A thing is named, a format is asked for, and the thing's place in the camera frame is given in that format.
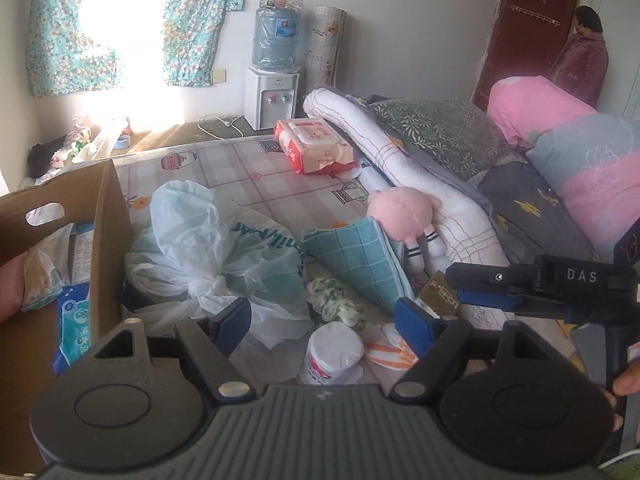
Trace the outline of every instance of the power cord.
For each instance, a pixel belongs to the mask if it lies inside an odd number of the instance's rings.
[[[228,140],[225,139],[225,137],[219,137],[217,135],[212,134],[211,132],[208,132],[207,130],[205,130],[202,126],[200,126],[200,121],[203,120],[206,117],[215,117],[217,120],[219,120],[222,124],[224,124],[227,128],[233,128],[235,129],[239,134],[240,137],[244,137],[244,133],[242,133],[242,130],[240,128],[238,128],[237,126],[234,126],[234,123],[238,120],[241,119],[242,115],[236,117],[235,119],[233,119],[232,121],[225,121],[224,119],[219,118],[216,114],[204,114],[202,117],[200,117],[198,119],[198,128],[205,132],[207,135],[210,135],[211,137],[214,137],[217,140]]]

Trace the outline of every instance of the plush toy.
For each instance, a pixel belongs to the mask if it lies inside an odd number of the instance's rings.
[[[435,196],[413,187],[392,187],[369,195],[367,216],[375,218],[389,239],[406,245],[407,271],[419,274],[425,268],[418,238],[426,236],[428,273],[446,270],[450,265],[445,256],[444,241],[433,227],[433,210],[442,207]]]

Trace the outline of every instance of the white door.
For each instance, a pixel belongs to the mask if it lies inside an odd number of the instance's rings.
[[[582,4],[600,15],[609,51],[598,111],[640,124],[640,0],[582,0]]]

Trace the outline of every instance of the door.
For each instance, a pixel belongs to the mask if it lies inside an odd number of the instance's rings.
[[[569,35],[577,0],[501,0],[474,103],[486,111],[495,82],[547,75]]]
[[[598,111],[640,125],[640,0],[582,0],[602,20],[609,69]]]

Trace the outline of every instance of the green leaf-patterned pillow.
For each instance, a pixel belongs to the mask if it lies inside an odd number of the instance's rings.
[[[460,99],[391,99],[370,108],[399,139],[412,142],[466,181],[513,154],[491,119]]]

